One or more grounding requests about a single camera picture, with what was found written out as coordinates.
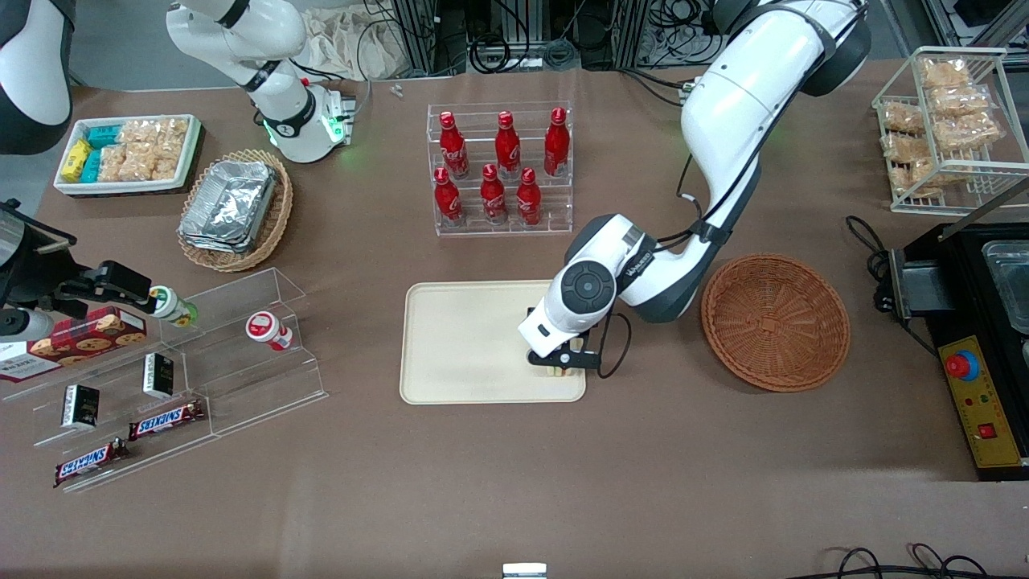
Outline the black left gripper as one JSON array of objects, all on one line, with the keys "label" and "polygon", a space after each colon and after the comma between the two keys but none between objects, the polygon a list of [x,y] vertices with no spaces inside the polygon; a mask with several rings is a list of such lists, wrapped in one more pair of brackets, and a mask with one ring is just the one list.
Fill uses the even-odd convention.
[{"label": "black left gripper", "polygon": [[603,313],[564,313],[552,316],[545,306],[528,307],[526,342],[530,345],[527,363],[537,372],[568,374],[573,370],[601,374],[601,355],[592,351],[589,333],[599,326]]}]

